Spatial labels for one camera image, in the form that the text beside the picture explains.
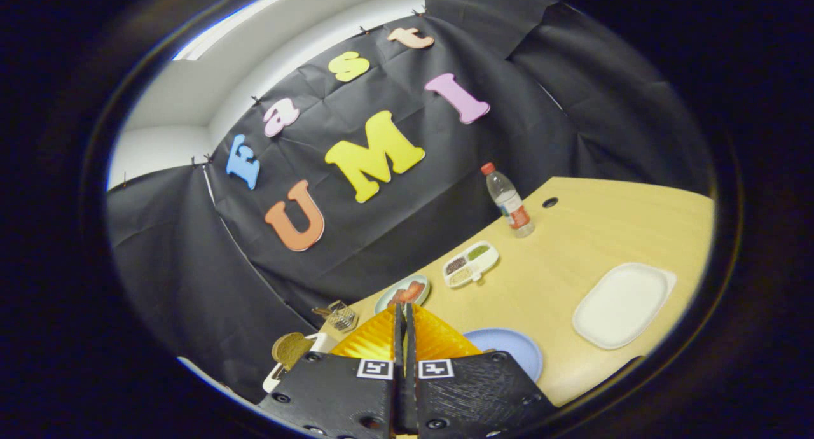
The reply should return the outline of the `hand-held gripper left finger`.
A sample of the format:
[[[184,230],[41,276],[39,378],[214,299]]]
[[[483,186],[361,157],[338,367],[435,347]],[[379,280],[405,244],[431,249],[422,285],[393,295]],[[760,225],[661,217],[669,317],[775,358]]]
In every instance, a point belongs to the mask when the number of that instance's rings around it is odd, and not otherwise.
[[[395,438],[407,433],[407,306],[384,309],[329,352],[306,352],[258,407],[306,435]]]

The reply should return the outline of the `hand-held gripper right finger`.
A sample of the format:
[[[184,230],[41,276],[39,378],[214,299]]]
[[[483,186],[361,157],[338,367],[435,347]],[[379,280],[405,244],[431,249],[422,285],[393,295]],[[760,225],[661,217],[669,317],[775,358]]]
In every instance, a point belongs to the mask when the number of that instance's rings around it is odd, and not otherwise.
[[[405,431],[418,438],[509,438],[557,413],[506,351],[451,357],[462,335],[405,306]]]

